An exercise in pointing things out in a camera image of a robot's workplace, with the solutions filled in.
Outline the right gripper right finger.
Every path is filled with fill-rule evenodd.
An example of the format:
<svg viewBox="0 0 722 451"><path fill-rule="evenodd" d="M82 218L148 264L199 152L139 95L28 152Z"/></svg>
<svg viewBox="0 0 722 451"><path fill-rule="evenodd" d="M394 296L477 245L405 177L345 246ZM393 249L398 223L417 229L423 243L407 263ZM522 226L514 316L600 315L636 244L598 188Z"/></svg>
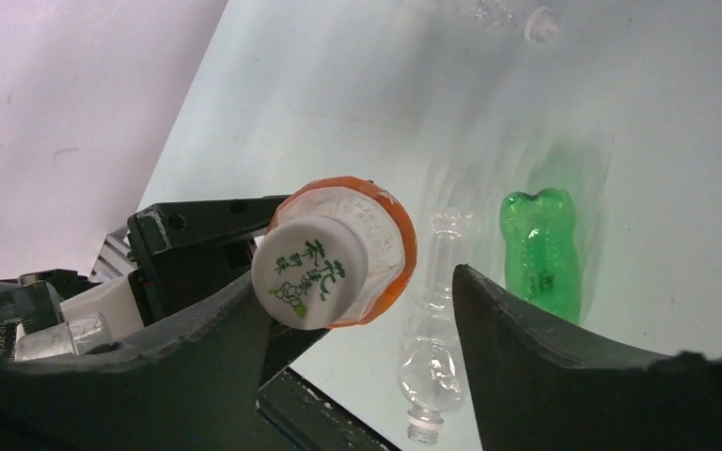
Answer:
<svg viewBox="0 0 722 451"><path fill-rule="evenodd" d="M722 358L635 348L460 265L452 295L486 450L722 450Z"/></svg>

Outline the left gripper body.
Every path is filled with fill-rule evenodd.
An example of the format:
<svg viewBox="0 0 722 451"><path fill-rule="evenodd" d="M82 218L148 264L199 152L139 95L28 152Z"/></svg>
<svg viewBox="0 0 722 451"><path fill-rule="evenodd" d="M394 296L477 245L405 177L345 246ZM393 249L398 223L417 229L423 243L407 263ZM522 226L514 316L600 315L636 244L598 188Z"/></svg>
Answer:
<svg viewBox="0 0 722 451"><path fill-rule="evenodd" d="M252 240L173 249L149 254L137 236L129 238L128 276L142 321L153 324L198 303L250 269L256 251Z"/></svg>

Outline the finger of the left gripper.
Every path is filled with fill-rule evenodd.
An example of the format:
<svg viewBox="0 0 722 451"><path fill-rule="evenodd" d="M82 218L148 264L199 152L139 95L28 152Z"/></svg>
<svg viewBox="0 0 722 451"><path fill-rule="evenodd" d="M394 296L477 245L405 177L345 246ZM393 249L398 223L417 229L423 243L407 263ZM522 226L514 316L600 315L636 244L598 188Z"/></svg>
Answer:
<svg viewBox="0 0 722 451"><path fill-rule="evenodd" d="M274 320L267 337L259 385L267 385L329 332L329 329L293 329Z"/></svg>
<svg viewBox="0 0 722 451"><path fill-rule="evenodd" d="M284 195L254 198L163 202L127 221L135 253L158 255L189 246L212 246L262 235Z"/></svg>

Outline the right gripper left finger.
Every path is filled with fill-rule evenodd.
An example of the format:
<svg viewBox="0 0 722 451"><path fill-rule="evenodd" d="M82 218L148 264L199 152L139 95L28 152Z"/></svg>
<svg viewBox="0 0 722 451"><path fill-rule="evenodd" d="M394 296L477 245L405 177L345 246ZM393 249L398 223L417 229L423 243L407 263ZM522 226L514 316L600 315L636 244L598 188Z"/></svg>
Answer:
<svg viewBox="0 0 722 451"><path fill-rule="evenodd" d="M93 354L0 358L0 450L260 450L271 322L248 276Z"/></svg>

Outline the white bottle cap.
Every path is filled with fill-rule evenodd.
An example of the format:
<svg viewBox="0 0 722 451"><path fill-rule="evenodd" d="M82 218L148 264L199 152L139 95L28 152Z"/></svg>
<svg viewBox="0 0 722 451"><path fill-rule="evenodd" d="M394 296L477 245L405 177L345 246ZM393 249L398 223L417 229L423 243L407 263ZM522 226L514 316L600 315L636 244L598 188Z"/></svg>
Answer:
<svg viewBox="0 0 722 451"><path fill-rule="evenodd" d="M349 225L307 215L270 231L254 254L252 286L264 310L300 330L331 326L358 299L368 253Z"/></svg>

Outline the orange label bottle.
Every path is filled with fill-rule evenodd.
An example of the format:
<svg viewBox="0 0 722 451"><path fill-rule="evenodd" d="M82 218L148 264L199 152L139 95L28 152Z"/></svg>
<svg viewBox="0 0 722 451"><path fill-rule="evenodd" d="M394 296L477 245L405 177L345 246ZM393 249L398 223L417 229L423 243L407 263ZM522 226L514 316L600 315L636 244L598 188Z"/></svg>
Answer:
<svg viewBox="0 0 722 451"><path fill-rule="evenodd" d="M368 180L314 180L277 208L263 238L275 227L307 215L332 217L350 226L368 253L367 279L358 299L326 329L365 325L380 317L398 300L416 268L416 232L404 206Z"/></svg>

